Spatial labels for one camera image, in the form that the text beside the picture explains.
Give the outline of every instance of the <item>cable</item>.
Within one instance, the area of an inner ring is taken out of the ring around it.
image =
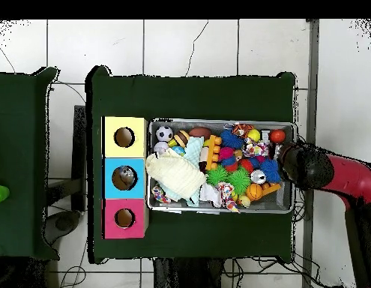
[[[193,41],[193,50],[192,50],[192,54],[190,54],[190,58],[189,58],[189,64],[188,64],[188,69],[187,69],[187,72],[185,74],[185,77],[187,77],[188,73],[189,73],[189,69],[190,69],[190,62],[192,61],[192,57],[193,57],[193,54],[194,54],[194,43],[197,41],[197,39],[200,37],[200,35],[203,33],[203,31],[205,30],[206,26],[208,25],[209,23],[209,19],[208,21],[206,22],[206,24],[204,25],[204,28],[202,28],[201,32],[199,35],[197,35],[197,37],[194,39]]]

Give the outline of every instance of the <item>orange ball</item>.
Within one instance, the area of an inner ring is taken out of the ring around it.
[[[262,188],[261,185],[252,183],[247,188],[247,197],[250,199],[250,201],[259,200],[262,198]]]

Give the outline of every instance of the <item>green table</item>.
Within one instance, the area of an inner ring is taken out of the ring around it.
[[[134,257],[280,256],[291,260],[292,213],[183,214],[151,211],[144,238],[101,238],[101,116],[293,122],[295,78],[110,76],[94,67],[85,81],[90,262]]]
[[[55,68],[0,73],[0,256],[56,260],[43,239],[46,216],[46,93]]]

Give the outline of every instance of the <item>yellow block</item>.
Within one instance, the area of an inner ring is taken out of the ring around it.
[[[115,133],[119,128],[129,128],[134,135],[134,142],[128,147],[121,147],[115,142]],[[145,158],[147,122],[135,117],[105,118],[105,157],[107,158]]]

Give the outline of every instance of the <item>small ball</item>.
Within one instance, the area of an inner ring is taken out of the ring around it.
[[[173,131],[169,126],[160,126],[156,130],[156,137],[158,141],[170,141],[173,138]]]
[[[159,155],[165,152],[169,148],[168,144],[165,141],[160,141],[153,147],[154,152],[158,152]]]

